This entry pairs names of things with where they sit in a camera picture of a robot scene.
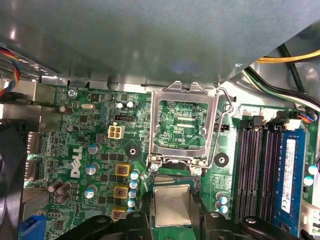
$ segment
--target green circuit board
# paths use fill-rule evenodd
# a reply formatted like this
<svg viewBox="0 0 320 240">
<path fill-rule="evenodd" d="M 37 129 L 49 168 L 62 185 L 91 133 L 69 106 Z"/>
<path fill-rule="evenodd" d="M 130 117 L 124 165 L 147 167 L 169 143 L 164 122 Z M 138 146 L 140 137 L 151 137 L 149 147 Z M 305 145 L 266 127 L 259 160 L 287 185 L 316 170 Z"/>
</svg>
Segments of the green circuit board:
<svg viewBox="0 0 320 240">
<path fill-rule="evenodd" d="M 46 220 L 46 240 L 54 240 L 85 220 L 96 215 L 112 215 L 112 210 L 126 208 L 127 199 L 114 198 L 116 185 L 129 185 L 127 176 L 116 176 L 116 164 L 131 164 L 131 169 L 141 173 L 137 192 L 137 205 L 142 194 L 148 190 L 149 173 L 146 171 L 146 159 L 149 151 L 149 134 L 151 121 L 151 94 L 119 92 L 92 88 L 72 88 L 77 91 L 74 98 L 68 97 L 67 86 L 55 86 L 55 107 L 67 106 L 73 108 L 72 114 L 63 114 L 61 131 L 47 132 L 41 138 L 41 154 L 30 155 L 37 159 L 39 171 L 37 178 L 27 183 L 32 187 L 48 187 L 55 180 L 71 183 L 70 198 L 62 203 L 56 203 L 56 195 L 51 194 L 50 202 L 43 210 Z M 116 105 L 128 102 L 134 103 L 134 109 L 118 109 Z M 227 102 L 220 101 L 217 115 L 221 116 Z M 199 149 L 204 146 L 201 128 L 204 125 L 208 106 L 202 103 L 183 103 L 162 101 L 159 106 L 160 133 L 155 142 L 159 146 L 178 149 Z M 201 178 L 201 198 L 209 211 L 217 210 L 216 194 L 224 193 L 229 199 L 226 206 L 231 216 L 233 199 L 233 173 L 235 149 L 237 148 L 237 126 L 241 114 L 227 114 L 223 124 L 229 130 L 222 131 L 218 139 L 216 154 L 228 156 L 228 164 L 219 167 L 216 164 L 208 169 L 205 177 Z M 108 128 L 117 122 L 124 126 L 122 139 L 108 138 Z M 68 132 L 68 126 L 78 126 L 79 131 Z M 318 127 L 316 123 L 307 126 L 310 132 L 307 145 L 308 161 L 314 162 Z M 89 154 L 88 147 L 99 142 L 101 149 L 97 154 Z M 214 141 L 211 143 L 211 157 Z M 81 167 L 79 178 L 71 177 L 73 155 L 75 150 L 81 150 Z M 138 154 L 131 154 L 135 149 Z M 99 170 L 94 175 L 86 174 L 86 166 L 97 163 Z M 186 175 L 188 172 L 162 168 L 163 174 Z M 97 193 L 91 199 L 84 196 L 89 185 L 97 187 Z M 312 189 L 304 193 L 304 199 L 310 199 Z M 163 227 L 154 228 L 156 240 L 193 240 L 195 236 L 190 228 Z"/>
</svg>

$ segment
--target motherboard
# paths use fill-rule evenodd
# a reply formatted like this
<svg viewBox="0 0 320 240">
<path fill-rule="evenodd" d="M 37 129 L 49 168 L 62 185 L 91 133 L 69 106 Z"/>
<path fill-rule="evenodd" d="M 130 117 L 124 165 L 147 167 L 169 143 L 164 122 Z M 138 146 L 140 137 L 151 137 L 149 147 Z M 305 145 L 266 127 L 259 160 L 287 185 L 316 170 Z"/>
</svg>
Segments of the motherboard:
<svg viewBox="0 0 320 240">
<path fill-rule="evenodd" d="M 29 166 L 32 165 L 34 169 L 33 175 L 25 180 L 26 188 L 49 187 L 49 192 L 52 192 L 49 204 L 41 210 L 41 214 L 46 217 L 46 240 L 54 240 L 96 215 L 111 216 L 116 221 L 121 213 L 136 210 L 142 195 L 150 191 L 155 184 L 147 163 L 152 118 L 150 93 L 68 86 L 55 86 L 55 88 L 54 107 L 63 113 L 61 130 L 38 133 L 37 150 L 30 152 L 27 160 Z M 246 148 L 253 151 L 252 156 L 246 156 L 244 163 L 248 161 L 251 165 L 249 159 L 260 159 L 254 152 L 260 153 L 261 148 L 267 143 L 266 140 L 263 143 L 263 132 L 269 134 L 264 121 L 276 119 L 278 111 L 289 113 L 292 110 L 272 106 L 237 105 L 236 102 L 234 104 L 235 110 L 222 119 L 213 155 L 217 136 L 217 124 L 215 124 L 210 152 L 213 164 L 199 178 L 198 187 L 209 211 L 219 211 L 226 218 L 236 222 L 241 217 L 239 212 L 242 211 L 237 209 L 239 208 L 237 204 L 244 204 L 247 200 L 248 203 L 252 203 L 255 198 L 247 196 L 257 195 L 258 182 L 263 181 L 258 175 L 252 176 L 254 172 L 251 171 L 251 180 L 256 180 L 255 189 L 250 187 L 237 190 L 240 186 L 239 177 L 244 175 L 241 173 L 240 176 L 241 169 L 237 164 L 242 159 L 240 151 Z M 219 101 L 217 122 L 228 106 L 227 101 Z M 250 121 L 251 124 L 255 116 L 261 116 L 263 113 L 266 116 L 265 109 L 269 110 L 267 115 L 269 119 L 264 119 L 260 125 L 253 126 L 260 128 L 261 131 L 253 130 L 248 133 L 250 137 L 246 133 L 248 142 L 251 134 L 255 134 L 255 139 L 250 140 L 250 144 L 247 145 L 243 141 L 239 144 L 240 129 L 249 131 L 252 127 L 252 125 L 244 126 L 243 121 Z M 207 112 L 208 106 L 204 103 L 161 101 L 158 113 L 160 128 L 154 142 L 158 146 L 172 149 L 203 148 L 205 140 L 201 129 L 205 124 Z M 311 124 L 301 122 L 300 128 L 304 132 L 299 134 L 304 136 L 303 148 L 307 156 L 305 160 L 299 159 L 302 161 L 300 165 L 311 166 L 316 161 L 318 122 Z M 285 137 L 293 138 L 295 135 L 293 133 Z M 256 164 L 253 168 L 260 168 L 262 163 L 257 161 Z M 185 169 L 162 167 L 159 173 L 164 175 L 162 180 L 161 176 L 157 176 L 160 182 L 171 181 L 165 176 L 190 177 L 190 171 Z M 302 178 L 305 175 L 308 175 L 307 170 L 301 173 L 301 188 Z M 312 192 L 310 185 L 305 186 L 297 194 L 311 203 Z M 254 205 L 253 208 L 254 211 L 251 213 L 258 214 L 257 206 Z M 188 226 L 179 229 L 171 226 L 154 227 L 152 231 L 157 240 L 195 239 L 193 231 Z"/>
</svg>

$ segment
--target capacitor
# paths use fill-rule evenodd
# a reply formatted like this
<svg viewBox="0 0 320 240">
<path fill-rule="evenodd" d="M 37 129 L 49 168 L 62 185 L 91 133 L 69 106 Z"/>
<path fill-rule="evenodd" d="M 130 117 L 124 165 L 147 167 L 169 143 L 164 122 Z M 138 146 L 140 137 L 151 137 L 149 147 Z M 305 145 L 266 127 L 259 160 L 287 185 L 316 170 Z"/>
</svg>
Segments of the capacitor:
<svg viewBox="0 0 320 240">
<path fill-rule="evenodd" d="M 80 127 L 77 126 L 77 125 L 73 125 L 73 126 L 69 125 L 69 126 L 66 127 L 66 131 L 68 133 L 77 133 L 77 132 L 79 132 L 79 130 L 80 130 Z"/>
<path fill-rule="evenodd" d="M 229 210 L 226 205 L 222 205 L 219 201 L 217 201 L 214 206 L 223 214 L 226 214 Z"/>
<path fill-rule="evenodd" d="M 128 193 L 129 198 L 135 199 L 137 196 L 137 191 L 136 190 L 130 190 Z"/>
<path fill-rule="evenodd" d="M 125 104 L 122 103 L 122 102 L 117 102 L 116 105 L 115 105 L 115 107 L 116 107 L 117 109 L 119 109 L 119 110 L 124 110 L 126 106 L 125 106 Z"/>
<path fill-rule="evenodd" d="M 55 202 L 57 204 L 63 204 L 68 198 L 70 198 L 70 192 L 66 191 L 62 196 L 57 196 Z"/>
<path fill-rule="evenodd" d="M 95 154 L 99 153 L 101 151 L 101 149 L 102 149 L 102 146 L 99 143 L 94 143 L 94 144 L 91 144 L 90 146 L 88 146 L 88 152 L 91 155 L 95 155 Z"/>
<path fill-rule="evenodd" d="M 131 180 L 137 180 L 139 178 L 139 175 L 140 175 L 140 171 L 138 169 L 133 169 L 130 174 L 130 178 Z"/>
<path fill-rule="evenodd" d="M 61 181 L 60 179 L 58 179 L 57 181 L 55 181 L 54 183 L 52 183 L 52 184 L 48 187 L 49 193 L 54 193 L 62 184 L 64 184 L 64 182 Z"/>
<path fill-rule="evenodd" d="M 215 195 L 215 198 L 222 204 L 227 204 L 228 202 L 228 198 L 225 197 L 225 195 L 222 193 L 222 192 L 218 192 L 216 195 Z"/>
<path fill-rule="evenodd" d="M 131 189 L 135 190 L 135 189 L 138 187 L 138 184 L 139 184 L 139 181 L 138 181 L 138 179 L 137 179 L 137 180 L 131 181 L 131 182 L 129 183 L 129 187 L 130 187 Z"/>
<path fill-rule="evenodd" d="M 70 182 L 65 182 L 61 187 L 56 190 L 56 194 L 62 196 L 71 188 Z"/>
<path fill-rule="evenodd" d="M 136 206 L 136 201 L 133 200 L 133 199 L 130 199 L 130 200 L 128 201 L 128 207 L 129 207 L 129 208 L 134 208 L 135 206 Z"/>
<path fill-rule="evenodd" d="M 84 191 L 84 197 L 86 199 L 92 199 L 94 195 L 97 194 L 97 192 L 98 192 L 98 188 L 95 185 L 90 185 Z"/>
<path fill-rule="evenodd" d="M 94 175 L 96 172 L 99 171 L 99 169 L 100 169 L 100 167 L 99 167 L 98 163 L 93 162 L 85 168 L 85 172 L 88 175 Z"/>
<path fill-rule="evenodd" d="M 129 110 L 134 110 L 135 109 L 135 103 L 133 101 L 128 101 L 126 104 L 126 108 Z"/>
<path fill-rule="evenodd" d="M 71 114 L 74 113 L 74 109 L 72 107 L 69 107 L 69 106 L 61 106 L 59 108 L 59 112 L 62 113 L 62 114 L 71 115 Z"/>
</svg>

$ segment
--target wire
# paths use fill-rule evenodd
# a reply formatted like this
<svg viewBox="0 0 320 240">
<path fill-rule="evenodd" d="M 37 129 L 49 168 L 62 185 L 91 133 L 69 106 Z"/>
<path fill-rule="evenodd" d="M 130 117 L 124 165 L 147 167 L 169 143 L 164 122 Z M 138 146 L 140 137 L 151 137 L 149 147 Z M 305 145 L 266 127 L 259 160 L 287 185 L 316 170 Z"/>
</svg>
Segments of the wire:
<svg viewBox="0 0 320 240">
<path fill-rule="evenodd" d="M 12 52 L 0 46 L 0 54 L 3 54 L 6 57 L 10 58 L 11 63 L 13 65 L 13 75 L 14 75 L 14 80 L 12 80 L 6 88 L 0 91 L 0 98 L 1 98 L 4 94 L 11 92 L 12 89 L 14 89 L 14 87 L 18 84 L 20 80 L 21 70 L 20 70 L 19 60 L 16 58 L 16 56 Z"/>
<path fill-rule="evenodd" d="M 307 94 L 270 85 L 250 66 L 247 67 L 244 71 L 247 72 L 249 76 L 252 77 L 253 80 L 258 82 L 263 87 L 270 90 L 271 92 L 274 92 L 276 94 L 288 95 L 289 97 L 291 96 L 294 98 L 298 98 L 306 102 L 312 103 L 313 105 L 318 106 L 320 108 L 320 102 Z"/>
<path fill-rule="evenodd" d="M 309 58 L 314 58 L 320 56 L 320 50 L 300 55 L 300 56 L 290 56 L 290 57 L 261 57 L 257 63 L 261 64 L 279 64 L 279 63 L 288 63 L 288 62 L 294 62 L 299 60 L 305 60 Z"/>
<path fill-rule="evenodd" d="M 287 57 L 287 58 L 291 57 L 285 44 L 280 45 L 278 47 L 278 50 L 279 50 L 281 56 Z M 305 88 L 302 84 L 302 81 L 301 81 L 300 75 L 298 73 L 298 70 L 296 68 L 296 65 L 292 62 L 287 62 L 286 65 L 289 68 L 290 72 L 292 73 L 293 80 L 295 82 L 295 85 L 296 85 L 296 88 L 298 89 L 298 91 L 301 93 L 305 93 L 306 91 L 305 91 Z"/>
</svg>

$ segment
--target label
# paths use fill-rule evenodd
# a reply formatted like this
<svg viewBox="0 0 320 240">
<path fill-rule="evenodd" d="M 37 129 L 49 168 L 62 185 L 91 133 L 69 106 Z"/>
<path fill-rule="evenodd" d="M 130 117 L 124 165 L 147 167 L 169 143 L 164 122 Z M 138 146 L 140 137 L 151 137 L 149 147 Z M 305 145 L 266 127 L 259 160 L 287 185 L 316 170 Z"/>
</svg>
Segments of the label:
<svg viewBox="0 0 320 240">
<path fill-rule="evenodd" d="M 294 177 L 296 140 L 287 139 L 285 149 L 284 178 L 281 209 L 290 214 L 292 184 Z"/>
<path fill-rule="evenodd" d="M 78 178 L 80 178 L 79 168 L 81 167 L 80 160 L 82 160 L 82 146 L 80 146 L 78 149 L 76 149 L 76 148 L 73 149 L 73 153 L 78 153 L 78 155 L 72 156 L 73 162 L 71 163 L 72 170 L 71 170 L 70 177 L 78 179 Z"/>
</svg>

